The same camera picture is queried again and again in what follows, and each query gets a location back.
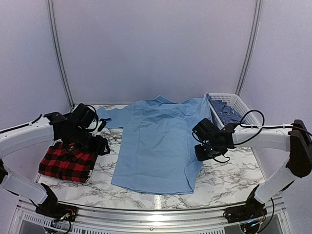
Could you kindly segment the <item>white plastic basket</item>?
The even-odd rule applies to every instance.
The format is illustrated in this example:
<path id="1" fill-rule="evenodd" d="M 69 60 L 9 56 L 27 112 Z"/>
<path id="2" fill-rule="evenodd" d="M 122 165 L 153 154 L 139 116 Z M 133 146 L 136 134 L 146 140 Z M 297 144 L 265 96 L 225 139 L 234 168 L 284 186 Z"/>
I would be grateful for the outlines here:
<path id="1" fill-rule="evenodd" d="M 248 106 L 244 103 L 244 101 L 236 94 L 231 93 L 210 93 L 209 94 L 209 102 L 210 100 L 221 100 L 227 102 L 228 106 L 231 106 L 234 110 L 236 110 L 242 117 L 250 111 Z M 209 103 L 213 122 L 219 128 L 223 128 L 224 124 L 221 122 L 220 118 L 216 114 L 215 110 L 213 109 L 211 103 Z"/>

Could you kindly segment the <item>aluminium wall post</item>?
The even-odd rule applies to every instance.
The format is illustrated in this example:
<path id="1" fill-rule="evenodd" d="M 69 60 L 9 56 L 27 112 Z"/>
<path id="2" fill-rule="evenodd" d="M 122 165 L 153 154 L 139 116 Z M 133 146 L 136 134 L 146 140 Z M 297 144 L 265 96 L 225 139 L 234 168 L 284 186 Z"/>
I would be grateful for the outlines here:
<path id="1" fill-rule="evenodd" d="M 61 53 L 61 47 L 59 43 L 59 35 L 58 35 L 58 29 L 57 29 L 57 21 L 56 21 L 56 14 L 55 14 L 55 6 L 53 0 L 47 0 L 47 11 L 48 11 L 48 17 L 49 17 L 49 23 L 50 23 L 50 29 L 51 29 L 51 35 L 52 35 L 52 43 L 56 55 L 56 61 L 62 81 L 62 85 L 64 88 L 65 96 L 67 98 L 67 102 L 70 106 L 70 108 L 73 108 L 75 106 L 73 96 L 70 90 L 69 81 L 67 78 L 62 53 Z"/>
<path id="2" fill-rule="evenodd" d="M 252 26 L 251 26 L 249 40 L 247 44 L 247 50 L 246 50 L 242 69 L 241 69 L 238 83 L 237 83 L 236 90 L 235 90 L 235 94 L 238 96 L 241 95 L 244 84 L 247 79 L 247 74 L 248 74 L 250 63 L 251 63 L 253 51 L 255 48 L 259 27 L 260 27 L 262 7 L 263 7 L 263 1 L 256 0 L 255 5 L 254 5 L 253 20 L 252 20 Z"/>

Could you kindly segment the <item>blue patterned shirt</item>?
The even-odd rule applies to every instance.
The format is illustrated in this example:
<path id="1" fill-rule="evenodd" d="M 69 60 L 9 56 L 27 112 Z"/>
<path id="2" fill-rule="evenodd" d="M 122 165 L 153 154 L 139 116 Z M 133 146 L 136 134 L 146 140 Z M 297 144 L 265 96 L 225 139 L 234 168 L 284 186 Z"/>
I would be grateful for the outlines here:
<path id="1" fill-rule="evenodd" d="M 228 106 L 227 102 L 210 100 L 210 103 L 224 125 L 240 123 L 242 116 L 231 106 Z"/>

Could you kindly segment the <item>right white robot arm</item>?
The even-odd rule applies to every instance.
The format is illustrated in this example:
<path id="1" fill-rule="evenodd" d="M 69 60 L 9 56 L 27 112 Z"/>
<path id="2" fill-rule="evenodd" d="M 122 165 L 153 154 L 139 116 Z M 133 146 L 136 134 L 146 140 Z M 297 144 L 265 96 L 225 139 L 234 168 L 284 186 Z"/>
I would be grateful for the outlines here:
<path id="1" fill-rule="evenodd" d="M 250 193 L 242 206 L 245 218 L 254 217 L 274 195 L 312 172 L 312 135 L 298 119 L 282 125 L 231 123 L 219 129 L 204 118 L 192 129 L 192 134 L 199 142 L 195 146 L 198 161 L 215 159 L 229 149 L 244 147 L 286 155 L 279 169 Z"/>

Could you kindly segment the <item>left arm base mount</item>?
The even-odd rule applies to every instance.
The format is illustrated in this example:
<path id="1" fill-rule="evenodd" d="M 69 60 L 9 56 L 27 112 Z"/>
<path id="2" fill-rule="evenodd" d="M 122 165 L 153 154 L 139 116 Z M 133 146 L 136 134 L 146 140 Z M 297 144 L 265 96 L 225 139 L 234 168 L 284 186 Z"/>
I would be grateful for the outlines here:
<path id="1" fill-rule="evenodd" d="M 57 203 L 56 206 L 36 205 L 36 213 L 53 218 L 56 221 L 74 222 L 77 216 L 78 208 L 76 206 Z"/>

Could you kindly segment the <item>aluminium front frame rail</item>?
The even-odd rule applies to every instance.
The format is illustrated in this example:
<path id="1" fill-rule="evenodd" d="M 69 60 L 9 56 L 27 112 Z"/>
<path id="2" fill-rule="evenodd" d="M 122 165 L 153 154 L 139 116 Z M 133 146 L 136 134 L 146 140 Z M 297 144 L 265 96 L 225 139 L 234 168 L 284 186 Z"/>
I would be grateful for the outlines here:
<path id="1" fill-rule="evenodd" d="M 53 223 L 20 200 L 10 234 L 240 234 L 246 222 L 228 223 L 224 206 L 190 210 L 124 210 L 78 205 L 74 222 Z"/>

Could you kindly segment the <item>right aluminium wall post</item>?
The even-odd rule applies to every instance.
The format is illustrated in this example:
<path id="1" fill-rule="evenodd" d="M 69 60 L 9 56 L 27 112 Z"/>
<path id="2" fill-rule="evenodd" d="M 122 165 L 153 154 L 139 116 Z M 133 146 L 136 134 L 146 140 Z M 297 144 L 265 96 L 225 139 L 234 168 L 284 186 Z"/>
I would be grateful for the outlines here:
<path id="1" fill-rule="evenodd" d="M 256 0 L 255 5 L 254 5 L 253 20 L 252 20 L 252 26 L 251 26 L 249 40 L 247 44 L 247 50 L 246 50 L 242 69 L 241 69 L 238 83 L 237 83 L 236 90 L 235 90 L 235 94 L 238 96 L 241 95 L 244 84 L 247 79 L 247 74 L 248 74 L 250 63 L 251 63 L 253 51 L 255 48 L 259 27 L 260 27 L 262 7 L 263 7 L 263 1 Z"/>

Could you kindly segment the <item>red black plaid shirt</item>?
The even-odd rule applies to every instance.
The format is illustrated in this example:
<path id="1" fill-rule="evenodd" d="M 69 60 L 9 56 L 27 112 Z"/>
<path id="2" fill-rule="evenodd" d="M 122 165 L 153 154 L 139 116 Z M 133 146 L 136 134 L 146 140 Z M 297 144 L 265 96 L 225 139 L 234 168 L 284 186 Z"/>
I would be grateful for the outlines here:
<path id="1" fill-rule="evenodd" d="M 60 180 L 86 183 L 93 172 L 97 155 L 80 151 L 75 144 L 56 142 L 48 148 L 38 173 Z"/>

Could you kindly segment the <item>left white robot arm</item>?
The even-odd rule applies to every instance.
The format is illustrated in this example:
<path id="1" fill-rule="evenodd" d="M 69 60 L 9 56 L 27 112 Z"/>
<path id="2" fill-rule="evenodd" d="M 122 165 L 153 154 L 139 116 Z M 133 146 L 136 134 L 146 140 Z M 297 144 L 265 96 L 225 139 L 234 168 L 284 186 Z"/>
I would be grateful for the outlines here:
<path id="1" fill-rule="evenodd" d="M 52 112 L 37 119 L 0 132 L 0 157 L 42 142 L 62 140 L 73 143 L 83 152 L 98 156 L 108 154 L 108 141 L 99 132 L 111 121 L 107 112 L 98 114 L 93 106 L 80 103 L 72 112 Z M 54 192 L 44 184 L 34 183 L 0 164 L 0 187 L 23 196 L 43 208 L 51 217 L 62 209 Z"/>

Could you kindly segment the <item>left aluminium wall post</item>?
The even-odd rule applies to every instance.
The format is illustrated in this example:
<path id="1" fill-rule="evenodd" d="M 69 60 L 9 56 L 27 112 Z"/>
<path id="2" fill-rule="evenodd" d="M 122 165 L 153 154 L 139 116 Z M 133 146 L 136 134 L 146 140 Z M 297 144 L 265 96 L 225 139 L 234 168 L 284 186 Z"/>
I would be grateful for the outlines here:
<path id="1" fill-rule="evenodd" d="M 58 35 L 58 29 L 57 29 L 57 21 L 56 21 L 56 14 L 55 14 L 55 6 L 53 0 L 47 0 L 47 11 L 48 11 L 48 17 L 49 17 L 49 23 L 50 23 L 50 29 L 51 29 L 51 35 L 52 35 L 52 43 L 56 55 L 56 61 L 62 81 L 62 85 L 64 88 L 65 96 L 67 98 L 67 102 L 70 106 L 70 108 L 73 108 L 75 106 L 73 96 L 70 90 L 69 81 L 67 78 L 62 53 L 61 53 L 61 47 L 59 43 L 59 35 Z"/>

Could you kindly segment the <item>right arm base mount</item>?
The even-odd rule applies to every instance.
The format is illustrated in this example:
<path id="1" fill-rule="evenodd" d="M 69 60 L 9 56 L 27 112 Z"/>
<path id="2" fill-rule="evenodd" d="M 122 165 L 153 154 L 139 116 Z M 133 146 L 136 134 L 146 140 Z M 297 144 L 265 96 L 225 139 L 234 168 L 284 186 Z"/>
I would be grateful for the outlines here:
<path id="1" fill-rule="evenodd" d="M 228 223 L 241 222 L 267 215 L 267 210 L 264 206 L 255 208 L 254 206 L 240 205 L 228 207 L 224 210 L 223 217 L 227 219 Z"/>

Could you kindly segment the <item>light blue long sleeve shirt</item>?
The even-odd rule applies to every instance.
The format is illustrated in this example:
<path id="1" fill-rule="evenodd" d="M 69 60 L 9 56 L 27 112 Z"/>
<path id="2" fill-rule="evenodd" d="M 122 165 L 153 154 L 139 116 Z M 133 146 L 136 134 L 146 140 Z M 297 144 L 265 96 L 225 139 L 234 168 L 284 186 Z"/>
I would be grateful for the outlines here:
<path id="1" fill-rule="evenodd" d="M 209 94 L 182 103 L 162 96 L 97 114 L 106 128 L 122 129 L 111 183 L 135 192 L 186 195 L 195 189 L 202 162 L 195 156 L 192 129 L 211 118 Z"/>

